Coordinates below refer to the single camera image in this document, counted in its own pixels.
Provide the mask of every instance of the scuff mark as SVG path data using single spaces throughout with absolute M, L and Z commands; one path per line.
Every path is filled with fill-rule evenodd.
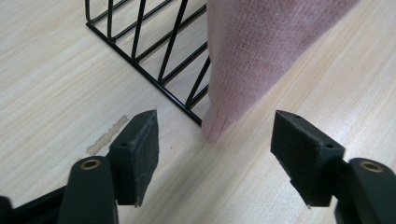
M 107 133 L 104 133 L 102 136 L 100 136 L 95 144 L 87 148 L 87 153 L 90 154 L 90 156 L 95 156 L 100 151 L 100 149 L 102 149 L 102 147 L 105 147 L 108 143 L 110 143 L 113 136 L 119 132 L 122 125 L 124 125 L 127 121 L 128 118 L 126 116 L 120 118 L 117 123 L 113 124 L 113 127 L 109 129 Z

